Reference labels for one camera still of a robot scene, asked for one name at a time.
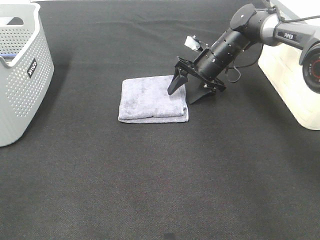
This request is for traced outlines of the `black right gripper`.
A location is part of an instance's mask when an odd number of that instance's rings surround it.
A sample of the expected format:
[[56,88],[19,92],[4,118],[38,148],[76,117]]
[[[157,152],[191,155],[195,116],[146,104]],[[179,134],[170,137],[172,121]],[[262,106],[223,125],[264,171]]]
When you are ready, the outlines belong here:
[[188,102],[191,105],[204,97],[213,96],[216,93],[215,89],[221,92],[226,89],[217,76],[251,44],[251,41],[242,33],[228,29],[211,47],[207,44],[202,45],[201,41],[200,44],[203,51],[199,52],[194,61],[178,58],[172,81],[167,88],[167,93],[171,96],[188,82],[189,74],[201,80],[203,83],[188,88]]

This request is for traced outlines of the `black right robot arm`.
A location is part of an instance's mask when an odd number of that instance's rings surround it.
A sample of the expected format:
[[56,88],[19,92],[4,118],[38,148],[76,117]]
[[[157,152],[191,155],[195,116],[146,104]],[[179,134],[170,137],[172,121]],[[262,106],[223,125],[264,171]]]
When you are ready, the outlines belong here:
[[304,24],[304,19],[286,20],[276,6],[255,8],[246,4],[239,8],[230,20],[228,29],[213,43],[203,44],[190,36],[185,45],[199,55],[194,61],[181,57],[175,65],[175,72],[167,93],[172,95],[179,87],[188,82],[188,75],[202,81],[202,87],[211,92],[224,91],[225,84],[218,79],[223,70],[239,53],[252,45],[277,46],[281,43],[301,50],[299,65],[308,88],[320,92],[320,28]]

